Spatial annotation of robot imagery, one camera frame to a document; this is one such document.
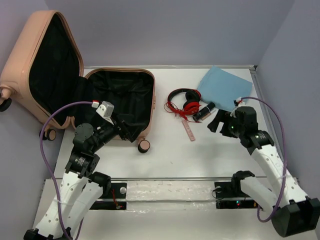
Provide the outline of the pink ruler strip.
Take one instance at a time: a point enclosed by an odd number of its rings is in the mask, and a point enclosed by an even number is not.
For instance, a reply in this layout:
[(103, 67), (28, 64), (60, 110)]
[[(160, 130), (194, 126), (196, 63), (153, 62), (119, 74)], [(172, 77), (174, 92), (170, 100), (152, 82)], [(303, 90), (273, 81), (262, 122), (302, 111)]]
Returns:
[(196, 140), (196, 138), (195, 138), (195, 136), (194, 136), (194, 134), (193, 134), (190, 126), (189, 126), (188, 121), (186, 121), (185, 119), (183, 119), (181, 122), (182, 122), (183, 127), (184, 127), (184, 129), (185, 129), (185, 131), (186, 131), (186, 133), (187, 133), (187, 135), (188, 135), (188, 137), (189, 137), (189, 140), (190, 140), (191, 142), (194, 142), (194, 141)]

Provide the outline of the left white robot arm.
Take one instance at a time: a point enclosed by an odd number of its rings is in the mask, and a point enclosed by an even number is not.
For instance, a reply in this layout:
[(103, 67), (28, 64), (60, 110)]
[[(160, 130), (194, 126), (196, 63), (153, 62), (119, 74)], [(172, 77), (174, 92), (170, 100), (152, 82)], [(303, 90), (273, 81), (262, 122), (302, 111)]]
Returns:
[(74, 133), (73, 149), (65, 166), (57, 193), (48, 210), (34, 229), (24, 235), (25, 240), (75, 240), (82, 220), (97, 199), (110, 194), (110, 176), (95, 168), (100, 160), (96, 152), (115, 136), (134, 142), (144, 128), (124, 120), (106, 121), (94, 128), (80, 124)]

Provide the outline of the pink hard-shell suitcase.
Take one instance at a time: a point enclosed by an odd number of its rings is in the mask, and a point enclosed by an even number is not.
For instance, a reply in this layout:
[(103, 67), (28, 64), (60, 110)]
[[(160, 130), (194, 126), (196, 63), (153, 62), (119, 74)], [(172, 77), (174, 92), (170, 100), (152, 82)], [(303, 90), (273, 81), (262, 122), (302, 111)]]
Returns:
[(84, 62), (63, 14), (34, 12), (25, 23), (0, 76), (0, 109), (15, 100), (41, 123), (44, 140), (53, 141), (58, 129), (102, 119), (86, 105), (106, 101), (127, 122), (143, 124), (138, 150), (146, 153), (146, 140), (156, 106), (156, 81), (145, 69), (102, 67), (84, 72)]

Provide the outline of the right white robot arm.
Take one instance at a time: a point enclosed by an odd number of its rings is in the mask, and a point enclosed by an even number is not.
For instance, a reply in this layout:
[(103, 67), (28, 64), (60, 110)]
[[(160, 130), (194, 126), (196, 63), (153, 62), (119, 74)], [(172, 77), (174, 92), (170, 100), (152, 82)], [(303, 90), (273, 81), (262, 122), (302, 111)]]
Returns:
[(215, 183), (218, 200), (249, 197), (267, 215), (281, 237), (314, 230), (320, 218), (320, 201), (310, 198), (289, 173), (267, 131), (258, 128), (257, 113), (251, 106), (238, 106), (233, 112), (218, 110), (208, 124), (225, 137), (238, 138), (240, 144), (263, 170), (271, 188), (261, 184), (249, 170), (239, 170), (230, 181)]

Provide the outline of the black cylindrical bottle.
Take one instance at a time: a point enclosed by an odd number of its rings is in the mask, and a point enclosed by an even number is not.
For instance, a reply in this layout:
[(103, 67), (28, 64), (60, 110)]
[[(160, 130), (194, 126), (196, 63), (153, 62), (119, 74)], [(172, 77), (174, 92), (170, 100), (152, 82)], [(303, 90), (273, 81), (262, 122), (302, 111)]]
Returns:
[(208, 105), (203, 107), (200, 111), (198, 111), (196, 114), (192, 116), (192, 119), (197, 122), (207, 116), (214, 108), (216, 105), (213, 102), (210, 102)]

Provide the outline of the red and black headphones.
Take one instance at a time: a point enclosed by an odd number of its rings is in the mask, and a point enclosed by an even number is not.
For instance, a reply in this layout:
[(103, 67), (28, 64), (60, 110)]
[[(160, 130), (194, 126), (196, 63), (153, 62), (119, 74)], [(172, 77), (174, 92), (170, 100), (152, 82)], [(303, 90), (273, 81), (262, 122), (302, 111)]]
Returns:
[[(186, 102), (183, 104), (182, 108), (178, 108), (172, 100), (175, 96), (185, 93)], [(174, 113), (176, 116), (183, 118), (185, 121), (188, 121), (189, 116), (199, 112), (200, 108), (201, 93), (196, 89), (190, 88), (178, 88), (173, 90), (167, 97), (167, 102), (164, 104), (164, 107), (169, 109), (166, 110), (168, 113)]]

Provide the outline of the light blue cloth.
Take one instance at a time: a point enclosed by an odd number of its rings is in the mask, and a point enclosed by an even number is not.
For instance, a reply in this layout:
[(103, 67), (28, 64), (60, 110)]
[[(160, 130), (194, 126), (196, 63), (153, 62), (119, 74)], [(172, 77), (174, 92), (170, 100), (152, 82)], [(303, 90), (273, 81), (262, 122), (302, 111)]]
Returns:
[(234, 101), (251, 94), (253, 83), (213, 66), (200, 81), (197, 91), (201, 100), (214, 103), (216, 108), (231, 112)]

